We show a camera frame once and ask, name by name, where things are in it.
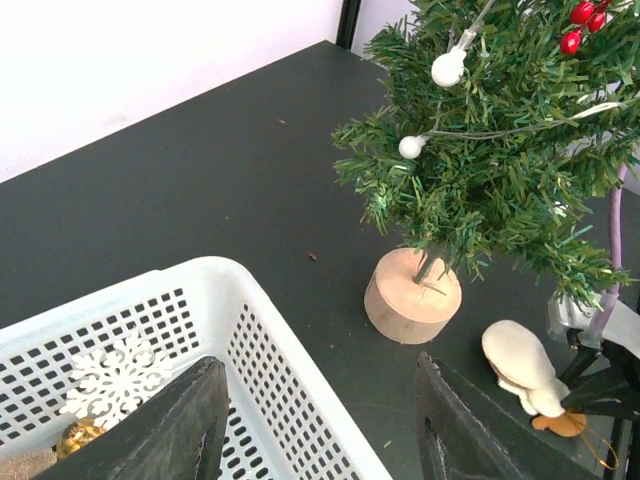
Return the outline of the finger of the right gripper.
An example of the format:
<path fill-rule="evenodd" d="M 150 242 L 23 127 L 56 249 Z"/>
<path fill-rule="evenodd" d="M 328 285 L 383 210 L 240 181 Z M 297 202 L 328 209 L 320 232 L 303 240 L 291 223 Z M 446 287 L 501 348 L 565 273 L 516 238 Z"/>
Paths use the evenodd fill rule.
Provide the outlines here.
<path fill-rule="evenodd" d="M 598 358 L 594 349 L 578 349 L 560 379 L 569 387 L 561 406 L 572 413 L 639 419 L 639 359 L 626 349 L 605 350 L 609 366 L 584 372 Z"/>

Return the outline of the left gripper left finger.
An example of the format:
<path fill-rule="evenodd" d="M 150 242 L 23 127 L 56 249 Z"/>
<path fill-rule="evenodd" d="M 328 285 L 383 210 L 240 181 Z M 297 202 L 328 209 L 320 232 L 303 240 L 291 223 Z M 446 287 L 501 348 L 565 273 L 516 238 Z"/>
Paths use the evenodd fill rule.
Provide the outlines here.
<path fill-rule="evenodd" d="M 203 357 L 39 479 L 216 479 L 229 411 L 224 364 Z"/>

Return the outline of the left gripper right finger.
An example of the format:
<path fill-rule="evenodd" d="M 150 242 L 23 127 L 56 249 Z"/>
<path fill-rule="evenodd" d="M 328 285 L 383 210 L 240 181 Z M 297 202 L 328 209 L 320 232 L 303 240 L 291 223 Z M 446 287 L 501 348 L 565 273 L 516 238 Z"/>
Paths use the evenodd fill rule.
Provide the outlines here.
<path fill-rule="evenodd" d="M 416 429 L 425 479 L 594 479 L 447 363 L 417 359 Z"/>

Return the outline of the wooden bauble ornament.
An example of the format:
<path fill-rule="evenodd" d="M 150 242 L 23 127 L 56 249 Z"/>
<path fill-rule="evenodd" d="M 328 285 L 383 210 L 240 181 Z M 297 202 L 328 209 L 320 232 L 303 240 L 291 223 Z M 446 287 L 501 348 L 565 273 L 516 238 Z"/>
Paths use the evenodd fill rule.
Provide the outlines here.
<path fill-rule="evenodd" d="M 574 390 L 561 380 L 539 338 L 520 323 L 503 319 L 481 336 L 483 354 L 501 389 L 515 395 L 537 431 L 586 440 L 587 415 L 564 407 Z"/>

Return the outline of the small green christmas tree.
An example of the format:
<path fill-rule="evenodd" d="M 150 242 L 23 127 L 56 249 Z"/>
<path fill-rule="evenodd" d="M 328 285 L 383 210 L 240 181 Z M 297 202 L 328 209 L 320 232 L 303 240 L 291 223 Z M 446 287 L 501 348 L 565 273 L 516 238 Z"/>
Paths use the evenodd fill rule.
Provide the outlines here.
<path fill-rule="evenodd" d="M 403 240 L 364 296 L 388 339 L 434 339 L 461 305 L 459 275 L 480 277 L 495 255 L 586 306 L 631 283 L 583 218 L 636 162 L 639 5 L 612 1 L 567 55 L 559 42 L 580 2 L 418 1 L 371 40 L 388 103 L 333 140 L 365 218 Z"/>

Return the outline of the red berry sprig ornament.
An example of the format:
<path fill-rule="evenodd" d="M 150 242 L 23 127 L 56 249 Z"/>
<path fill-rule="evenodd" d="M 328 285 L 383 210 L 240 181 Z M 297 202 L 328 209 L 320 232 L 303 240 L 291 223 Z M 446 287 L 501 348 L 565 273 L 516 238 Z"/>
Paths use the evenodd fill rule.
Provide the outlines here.
<path fill-rule="evenodd" d="M 574 55 L 582 42 L 584 31 L 595 33 L 602 29 L 607 21 L 607 9 L 611 0 L 581 1 L 569 14 L 569 21 L 575 28 L 564 34 L 559 42 L 560 51 Z"/>

